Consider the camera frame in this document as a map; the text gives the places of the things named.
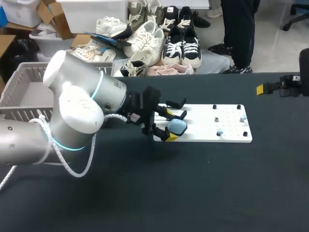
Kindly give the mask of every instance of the black pants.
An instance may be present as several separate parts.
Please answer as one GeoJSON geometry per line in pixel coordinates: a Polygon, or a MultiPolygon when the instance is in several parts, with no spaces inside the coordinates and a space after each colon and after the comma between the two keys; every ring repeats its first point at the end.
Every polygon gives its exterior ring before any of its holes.
{"type": "Polygon", "coordinates": [[[260,0],[221,0],[225,26],[224,43],[232,47],[232,59],[237,68],[250,65],[254,48],[256,13],[260,0]]]}

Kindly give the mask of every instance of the office chair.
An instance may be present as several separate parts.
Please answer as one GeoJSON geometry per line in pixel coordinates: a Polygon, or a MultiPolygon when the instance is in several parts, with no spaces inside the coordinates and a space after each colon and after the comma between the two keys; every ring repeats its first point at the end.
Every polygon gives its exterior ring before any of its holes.
{"type": "MultiPolygon", "coordinates": [[[[291,6],[291,10],[290,10],[290,14],[291,15],[295,15],[296,14],[296,8],[299,9],[304,9],[304,10],[309,10],[309,4],[293,4],[291,6]]],[[[282,28],[282,30],[284,31],[288,31],[291,28],[291,25],[293,23],[297,23],[299,21],[305,20],[309,18],[309,13],[303,14],[300,17],[297,17],[295,19],[292,19],[290,22],[288,22],[287,24],[285,24],[282,28]]]]}

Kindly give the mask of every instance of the black sneaker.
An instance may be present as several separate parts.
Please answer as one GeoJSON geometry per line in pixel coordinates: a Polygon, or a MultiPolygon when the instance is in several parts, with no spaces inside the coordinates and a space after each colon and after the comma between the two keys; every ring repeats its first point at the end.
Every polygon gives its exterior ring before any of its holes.
{"type": "Polygon", "coordinates": [[[178,8],[169,6],[163,8],[162,25],[160,26],[164,32],[169,32],[173,26],[178,24],[178,8]]]}
{"type": "Polygon", "coordinates": [[[230,68],[226,71],[223,72],[223,74],[243,74],[243,73],[246,73],[246,74],[250,74],[250,73],[253,73],[252,69],[250,68],[250,66],[244,68],[244,69],[239,69],[236,67],[236,65],[233,65],[233,66],[230,66],[230,68]]]}
{"type": "Polygon", "coordinates": [[[179,13],[179,24],[178,27],[182,29],[187,29],[193,25],[192,12],[190,7],[184,6],[179,13]]]}
{"type": "Polygon", "coordinates": [[[226,47],[224,43],[220,43],[214,46],[211,46],[208,48],[213,53],[216,53],[218,55],[228,55],[232,56],[232,48],[226,47]]]}
{"type": "Polygon", "coordinates": [[[197,11],[193,11],[192,19],[194,26],[197,28],[209,28],[211,23],[204,19],[197,11]]]}
{"type": "Polygon", "coordinates": [[[150,50],[138,51],[114,73],[113,77],[139,76],[152,60],[153,53],[150,50]]]}
{"type": "Polygon", "coordinates": [[[162,52],[162,63],[180,64],[182,53],[182,33],[178,26],[173,26],[165,40],[164,50],[162,52]]]}
{"type": "Polygon", "coordinates": [[[199,40],[194,27],[189,27],[183,37],[182,46],[182,65],[191,65],[192,68],[198,68],[202,63],[199,40]]]}

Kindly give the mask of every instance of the cardboard box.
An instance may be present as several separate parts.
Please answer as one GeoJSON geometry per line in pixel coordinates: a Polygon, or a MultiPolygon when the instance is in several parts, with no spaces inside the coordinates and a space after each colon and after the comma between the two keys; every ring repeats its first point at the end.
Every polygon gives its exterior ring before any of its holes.
{"type": "Polygon", "coordinates": [[[43,22],[46,25],[51,24],[63,40],[73,38],[61,3],[55,2],[55,0],[41,0],[37,12],[43,22]]]}
{"type": "Polygon", "coordinates": [[[71,49],[75,48],[78,45],[87,44],[90,40],[91,38],[89,34],[77,34],[71,44],[71,49]]]}
{"type": "Polygon", "coordinates": [[[16,35],[18,39],[28,39],[29,34],[35,28],[28,28],[14,23],[8,23],[5,27],[1,28],[1,35],[16,35]]]}
{"type": "Polygon", "coordinates": [[[7,74],[5,70],[5,68],[7,68],[7,63],[4,62],[5,60],[3,60],[6,59],[4,54],[8,52],[7,50],[15,37],[15,35],[0,35],[0,93],[3,92],[5,87],[5,82],[1,76],[5,77],[7,74]]]}

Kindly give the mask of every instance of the pink sneaker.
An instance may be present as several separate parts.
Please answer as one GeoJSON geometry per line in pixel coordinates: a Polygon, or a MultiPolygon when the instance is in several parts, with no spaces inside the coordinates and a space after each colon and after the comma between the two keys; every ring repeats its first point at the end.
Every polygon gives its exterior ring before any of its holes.
{"type": "Polygon", "coordinates": [[[168,64],[152,66],[146,69],[146,76],[167,76],[167,75],[192,75],[194,70],[191,65],[168,64]]]}

